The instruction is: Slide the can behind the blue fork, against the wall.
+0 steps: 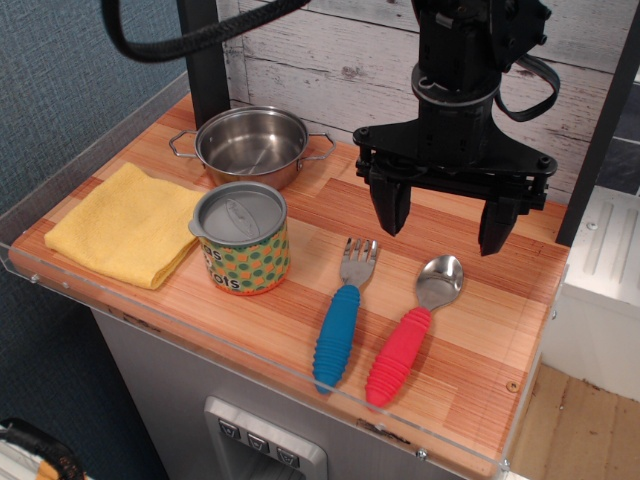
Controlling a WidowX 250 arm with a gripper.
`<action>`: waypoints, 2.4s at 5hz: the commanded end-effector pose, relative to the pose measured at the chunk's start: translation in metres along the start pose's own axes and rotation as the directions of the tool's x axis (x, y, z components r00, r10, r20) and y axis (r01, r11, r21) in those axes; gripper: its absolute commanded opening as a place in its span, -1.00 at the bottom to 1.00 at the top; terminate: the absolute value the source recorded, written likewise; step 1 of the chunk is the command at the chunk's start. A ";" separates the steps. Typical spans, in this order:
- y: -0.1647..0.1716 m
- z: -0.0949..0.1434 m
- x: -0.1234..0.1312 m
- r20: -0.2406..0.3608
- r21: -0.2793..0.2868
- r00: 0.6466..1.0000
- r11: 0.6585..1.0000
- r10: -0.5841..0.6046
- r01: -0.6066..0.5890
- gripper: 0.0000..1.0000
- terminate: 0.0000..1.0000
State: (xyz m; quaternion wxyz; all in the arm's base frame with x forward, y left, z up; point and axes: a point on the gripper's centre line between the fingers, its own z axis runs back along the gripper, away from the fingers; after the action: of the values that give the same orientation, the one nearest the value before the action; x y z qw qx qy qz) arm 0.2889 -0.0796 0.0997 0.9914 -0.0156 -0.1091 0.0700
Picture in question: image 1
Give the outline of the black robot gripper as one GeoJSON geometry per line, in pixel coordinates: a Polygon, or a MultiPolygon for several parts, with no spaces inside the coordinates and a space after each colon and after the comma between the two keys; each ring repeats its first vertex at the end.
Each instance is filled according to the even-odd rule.
{"type": "Polygon", "coordinates": [[[496,125],[496,88],[428,89],[418,95],[416,119],[356,129],[356,170],[370,187],[381,228],[403,228],[414,188],[485,201],[478,242],[482,256],[498,253],[519,211],[541,210],[555,159],[516,141],[496,125]]]}

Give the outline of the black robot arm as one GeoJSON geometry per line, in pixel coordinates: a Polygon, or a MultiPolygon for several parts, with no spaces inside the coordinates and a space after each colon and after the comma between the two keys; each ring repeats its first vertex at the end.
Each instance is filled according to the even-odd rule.
{"type": "Polygon", "coordinates": [[[357,129],[357,174],[391,235],[405,224],[414,188],[483,200],[478,242],[482,255],[493,255],[519,216],[543,209],[557,170],[554,158],[507,136],[492,115],[498,107],[527,122],[555,104],[557,73],[529,54],[545,43],[551,11],[539,1],[416,1],[413,10],[420,27],[411,77],[418,117],[357,129]],[[509,110],[500,88],[514,64],[547,82],[550,96],[509,110]]]}

